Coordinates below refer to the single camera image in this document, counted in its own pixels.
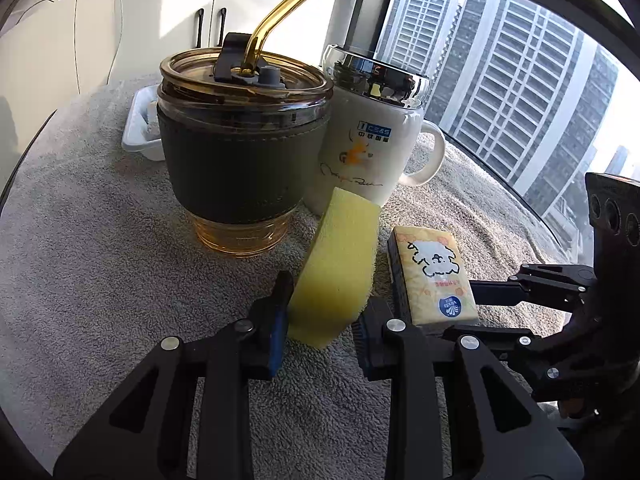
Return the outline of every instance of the amber glass straw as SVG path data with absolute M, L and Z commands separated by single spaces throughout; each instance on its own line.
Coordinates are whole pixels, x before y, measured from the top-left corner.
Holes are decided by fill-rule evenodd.
M 255 66 L 262 53 L 264 42 L 267 40 L 273 28 L 306 1 L 307 0 L 282 0 L 267 17 L 260 22 L 260 25 L 254 30 L 251 38 L 249 38 L 249 43 L 247 43 L 246 50 L 244 51 L 244 59 L 242 60 L 241 66 L 243 75 L 251 75 L 255 72 Z

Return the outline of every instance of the mug handle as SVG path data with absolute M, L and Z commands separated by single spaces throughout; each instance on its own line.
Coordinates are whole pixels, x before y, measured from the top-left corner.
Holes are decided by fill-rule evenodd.
M 415 173 L 403 173 L 400 175 L 398 182 L 403 186 L 418 187 L 426 184 L 436 173 L 438 173 L 438 170 L 442 166 L 442 161 L 444 160 L 444 151 L 447 143 L 444 140 L 442 130 L 429 121 L 423 121 L 420 132 L 427 132 L 435 137 L 436 143 L 433 147 L 433 153 L 431 153 L 429 161 L 421 170 L 418 170 Z

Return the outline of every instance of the silver lid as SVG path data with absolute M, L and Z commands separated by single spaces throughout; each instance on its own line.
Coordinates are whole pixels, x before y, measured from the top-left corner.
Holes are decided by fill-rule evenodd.
M 328 45 L 322 70 L 336 86 L 402 108 L 421 108 L 430 80 L 395 66 L 360 56 L 337 45 Z

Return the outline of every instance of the cabinet door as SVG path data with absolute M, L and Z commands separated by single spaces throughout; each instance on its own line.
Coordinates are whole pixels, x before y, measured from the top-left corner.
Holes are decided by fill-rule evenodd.
M 122 34 L 120 0 L 78 0 L 76 67 L 81 94 L 107 83 Z
M 227 32 L 252 33 L 255 27 L 282 0 L 214 0 L 211 46 L 220 36 L 220 9 L 226 8 Z M 318 65 L 334 0 L 307 0 L 278 25 L 267 38 L 265 50 Z
M 77 96 L 76 0 L 60 0 L 0 38 L 0 189 L 44 121 Z
M 165 57 L 195 48 L 199 9 L 204 9 L 201 46 L 208 46 L 213 0 L 120 1 L 122 37 L 110 81 L 159 74 Z

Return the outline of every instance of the white plastic tray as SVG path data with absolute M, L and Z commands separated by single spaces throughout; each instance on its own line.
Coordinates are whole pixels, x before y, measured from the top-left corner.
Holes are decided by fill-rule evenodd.
M 140 152 L 150 160 L 164 160 L 162 139 L 150 139 L 146 108 L 158 100 L 157 85 L 141 88 L 133 96 L 133 102 L 122 134 L 122 149 Z

